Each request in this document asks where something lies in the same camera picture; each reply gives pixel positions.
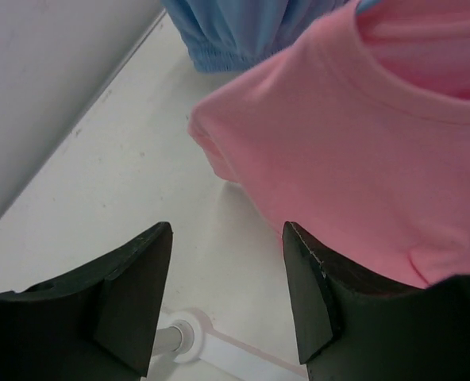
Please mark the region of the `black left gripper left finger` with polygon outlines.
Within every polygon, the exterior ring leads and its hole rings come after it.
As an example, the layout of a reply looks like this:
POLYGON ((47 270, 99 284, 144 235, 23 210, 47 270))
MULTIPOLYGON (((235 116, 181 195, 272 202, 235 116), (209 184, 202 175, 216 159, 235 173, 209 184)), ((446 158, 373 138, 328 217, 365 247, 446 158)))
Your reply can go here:
POLYGON ((0 380, 138 380, 171 259, 160 222, 83 266, 0 293, 0 380))

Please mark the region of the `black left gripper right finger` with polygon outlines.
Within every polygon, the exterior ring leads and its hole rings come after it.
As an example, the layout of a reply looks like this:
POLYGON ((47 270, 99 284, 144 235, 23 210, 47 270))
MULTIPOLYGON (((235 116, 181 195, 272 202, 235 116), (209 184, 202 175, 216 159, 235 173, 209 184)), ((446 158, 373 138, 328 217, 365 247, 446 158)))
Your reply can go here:
POLYGON ((470 275, 426 289, 283 227, 299 361, 311 380, 470 380, 470 275))

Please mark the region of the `pink t shirt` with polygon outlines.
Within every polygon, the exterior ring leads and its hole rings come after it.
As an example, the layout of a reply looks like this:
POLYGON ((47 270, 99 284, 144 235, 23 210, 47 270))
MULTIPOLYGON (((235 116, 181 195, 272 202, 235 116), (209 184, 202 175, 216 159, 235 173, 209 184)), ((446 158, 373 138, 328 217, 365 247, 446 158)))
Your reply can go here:
POLYGON ((470 274, 470 1, 348 2, 188 130, 274 229, 415 287, 470 274))

